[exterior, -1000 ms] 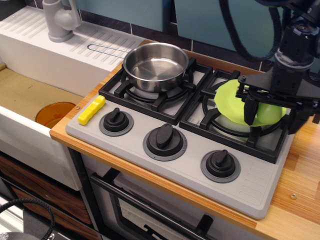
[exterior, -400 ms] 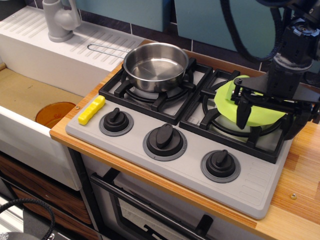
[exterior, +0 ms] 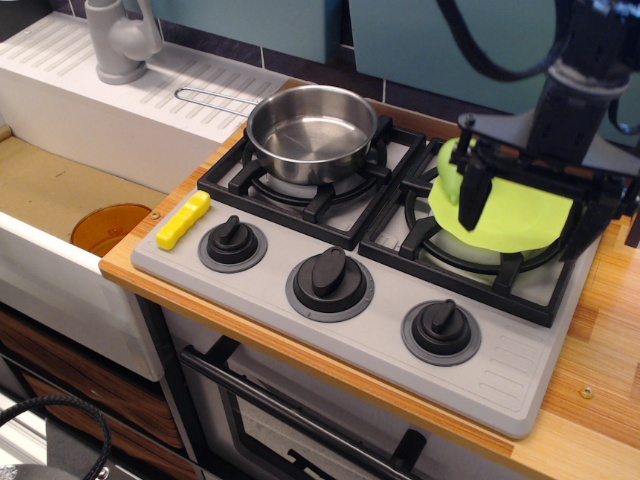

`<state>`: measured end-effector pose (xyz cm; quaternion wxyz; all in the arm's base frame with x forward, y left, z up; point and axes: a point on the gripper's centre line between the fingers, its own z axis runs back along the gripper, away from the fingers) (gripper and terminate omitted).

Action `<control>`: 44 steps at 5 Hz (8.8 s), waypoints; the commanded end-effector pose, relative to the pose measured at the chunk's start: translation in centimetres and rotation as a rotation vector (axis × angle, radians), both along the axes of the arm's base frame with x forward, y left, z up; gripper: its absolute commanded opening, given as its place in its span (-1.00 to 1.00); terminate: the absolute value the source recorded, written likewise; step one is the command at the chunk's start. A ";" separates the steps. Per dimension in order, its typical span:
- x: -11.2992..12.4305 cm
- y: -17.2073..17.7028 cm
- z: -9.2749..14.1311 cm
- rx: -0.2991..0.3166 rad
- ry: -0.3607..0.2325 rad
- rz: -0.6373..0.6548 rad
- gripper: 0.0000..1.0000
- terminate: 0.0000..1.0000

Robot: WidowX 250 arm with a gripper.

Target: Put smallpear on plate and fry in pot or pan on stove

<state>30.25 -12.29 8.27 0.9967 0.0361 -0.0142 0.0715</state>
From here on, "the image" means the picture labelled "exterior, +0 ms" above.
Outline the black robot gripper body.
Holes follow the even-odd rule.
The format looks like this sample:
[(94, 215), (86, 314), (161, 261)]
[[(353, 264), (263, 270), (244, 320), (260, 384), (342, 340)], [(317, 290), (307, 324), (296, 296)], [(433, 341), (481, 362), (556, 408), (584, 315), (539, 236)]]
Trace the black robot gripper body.
[(472, 158), (495, 177), (581, 199), (618, 194), (639, 183), (639, 158), (598, 135), (628, 84), (598, 81), (572, 69), (552, 69), (536, 107), (514, 116), (466, 114), (452, 163), (463, 175)]

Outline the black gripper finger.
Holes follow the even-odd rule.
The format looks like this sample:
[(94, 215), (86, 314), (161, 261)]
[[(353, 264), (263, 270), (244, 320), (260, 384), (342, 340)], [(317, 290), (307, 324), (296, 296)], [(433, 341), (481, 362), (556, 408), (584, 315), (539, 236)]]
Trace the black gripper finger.
[(467, 230), (476, 228), (489, 194), (493, 176), (487, 165), (478, 158), (472, 158), (466, 165), (460, 187), (459, 222)]
[(571, 227), (559, 254), (560, 261), (574, 261), (606, 230), (620, 207), (618, 194), (600, 193), (581, 204), (581, 213)]

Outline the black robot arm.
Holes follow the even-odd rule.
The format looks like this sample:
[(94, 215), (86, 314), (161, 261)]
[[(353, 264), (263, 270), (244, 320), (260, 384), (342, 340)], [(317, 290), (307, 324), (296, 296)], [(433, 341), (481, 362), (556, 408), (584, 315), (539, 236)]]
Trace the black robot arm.
[(522, 71), (494, 63), (476, 43), (458, 6), (438, 4), (459, 50), (474, 70), (502, 82), (546, 76), (536, 106), (519, 115), (462, 115), (452, 156), (463, 180), (458, 219), (479, 222), (499, 177), (574, 200), (577, 222), (561, 243), (562, 260), (579, 257), (622, 217), (639, 216), (639, 154), (601, 138), (604, 120), (626, 134), (637, 126), (617, 119), (620, 97), (639, 69), (636, 1), (558, 1), (554, 41), (543, 60)]

